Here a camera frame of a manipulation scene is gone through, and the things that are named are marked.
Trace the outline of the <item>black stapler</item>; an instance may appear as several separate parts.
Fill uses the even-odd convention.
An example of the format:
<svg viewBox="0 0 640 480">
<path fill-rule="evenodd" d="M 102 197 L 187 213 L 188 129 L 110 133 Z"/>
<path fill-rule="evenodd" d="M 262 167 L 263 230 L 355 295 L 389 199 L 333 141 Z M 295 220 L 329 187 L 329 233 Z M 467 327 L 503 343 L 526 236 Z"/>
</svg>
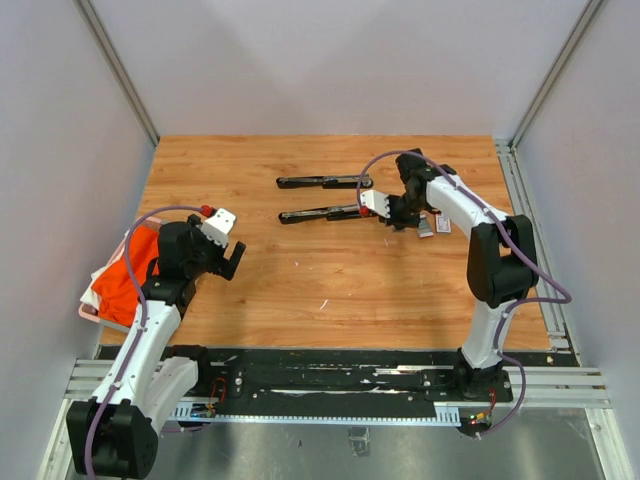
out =
<svg viewBox="0 0 640 480">
<path fill-rule="evenodd" d="M 323 189 L 355 189 L 359 180 L 358 175 L 319 175 L 278 177 L 276 186 L 280 189 L 296 189 L 321 187 Z"/>
<path fill-rule="evenodd" d="M 362 218 L 357 204 L 331 205 L 306 210 L 281 212 L 278 220 L 283 225 L 297 224 L 312 220 L 343 221 Z"/>
</svg>

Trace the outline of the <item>staple box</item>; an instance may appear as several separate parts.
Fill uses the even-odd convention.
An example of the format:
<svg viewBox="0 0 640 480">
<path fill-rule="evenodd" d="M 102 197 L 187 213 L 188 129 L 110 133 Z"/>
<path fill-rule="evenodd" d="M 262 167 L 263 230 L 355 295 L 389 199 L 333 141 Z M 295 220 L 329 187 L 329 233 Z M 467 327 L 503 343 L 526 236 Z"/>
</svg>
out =
<svg viewBox="0 0 640 480">
<path fill-rule="evenodd" d="M 442 213 L 435 215 L 436 232 L 439 234 L 451 234 L 452 227 L 450 218 Z"/>
</svg>

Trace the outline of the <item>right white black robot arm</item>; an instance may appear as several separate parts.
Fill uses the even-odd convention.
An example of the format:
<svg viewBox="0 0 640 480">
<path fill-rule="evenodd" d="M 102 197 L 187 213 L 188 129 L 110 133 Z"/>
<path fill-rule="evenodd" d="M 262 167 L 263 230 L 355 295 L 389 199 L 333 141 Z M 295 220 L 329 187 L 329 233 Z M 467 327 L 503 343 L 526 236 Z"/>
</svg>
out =
<svg viewBox="0 0 640 480">
<path fill-rule="evenodd" d="M 418 228 L 422 213 L 440 213 L 469 241 L 466 280 L 475 306 L 452 378 L 460 397 L 477 399 L 498 381 L 514 310 L 531 301 L 529 291 L 541 276 L 532 223 L 480 199 L 454 169 L 434 164 L 419 149 L 400 153 L 395 163 L 405 191 L 380 197 L 374 208 L 380 221 Z"/>
</svg>

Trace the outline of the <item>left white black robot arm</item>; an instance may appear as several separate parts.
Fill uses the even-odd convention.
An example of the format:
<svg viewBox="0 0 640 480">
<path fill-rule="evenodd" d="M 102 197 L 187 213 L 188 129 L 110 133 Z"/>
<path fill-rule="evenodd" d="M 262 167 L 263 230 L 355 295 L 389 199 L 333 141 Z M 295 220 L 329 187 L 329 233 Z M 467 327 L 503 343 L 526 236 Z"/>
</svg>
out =
<svg viewBox="0 0 640 480">
<path fill-rule="evenodd" d="M 138 297 L 132 325 L 110 370 L 90 398 L 73 402 L 66 426 L 75 470 L 144 479 L 155 462 L 161 431 L 181 398 L 200 396 L 214 383 L 207 350 L 181 346 L 161 357 L 178 329 L 204 274 L 233 279 L 246 250 L 228 253 L 236 217 L 224 208 L 187 207 L 185 221 L 163 224 L 157 255 L 143 279 L 127 270 Z"/>
</svg>

